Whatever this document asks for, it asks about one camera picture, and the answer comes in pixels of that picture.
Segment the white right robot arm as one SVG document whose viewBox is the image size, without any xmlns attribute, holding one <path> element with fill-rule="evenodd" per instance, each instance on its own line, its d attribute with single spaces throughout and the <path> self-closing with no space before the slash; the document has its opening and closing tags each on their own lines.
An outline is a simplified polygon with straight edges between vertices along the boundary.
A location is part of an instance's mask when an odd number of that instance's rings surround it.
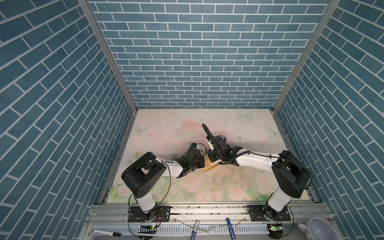
<svg viewBox="0 0 384 240">
<path fill-rule="evenodd" d="M 278 187 L 263 207 L 264 215 L 270 221 L 277 221 L 286 214 L 287 204 L 300 198 L 312 183 L 311 171 L 289 151 L 264 154 L 241 147 L 232 148 L 222 136 L 207 136 L 206 141 L 210 147 L 208 156 L 213 163 L 250 167 L 274 174 Z"/>
</svg>

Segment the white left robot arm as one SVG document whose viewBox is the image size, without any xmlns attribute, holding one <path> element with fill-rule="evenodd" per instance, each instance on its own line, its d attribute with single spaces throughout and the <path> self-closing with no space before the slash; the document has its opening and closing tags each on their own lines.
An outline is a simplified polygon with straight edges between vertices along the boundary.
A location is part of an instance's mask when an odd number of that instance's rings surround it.
<svg viewBox="0 0 384 240">
<path fill-rule="evenodd" d="M 163 214 L 158 207 L 151 189 L 161 177 L 183 178 L 196 169 L 205 167 L 205 153 L 198 148 L 189 148 L 180 158 L 165 161 L 147 152 L 125 169 L 121 179 L 131 190 L 137 206 L 130 210 L 132 222 L 151 222 Z"/>
</svg>

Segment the brown paper envelope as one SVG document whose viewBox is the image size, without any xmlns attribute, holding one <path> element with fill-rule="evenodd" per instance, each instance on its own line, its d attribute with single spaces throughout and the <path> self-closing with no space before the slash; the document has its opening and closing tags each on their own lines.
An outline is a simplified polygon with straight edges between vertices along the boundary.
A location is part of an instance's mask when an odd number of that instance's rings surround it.
<svg viewBox="0 0 384 240">
<path fill-rule="evenodd" d="M 208 155 L 204 156 L 204 163 L 205 163 L 205 166 L 202 168 L 202 171 L 203 172 L 207 172 L 215 167 L 217 167 L 219 165 L 219 163 L 221 163 L 222 161 L 221 160 L 217 160 L 215 162 L 212 162 L 209 158 Z"/>
</svg>

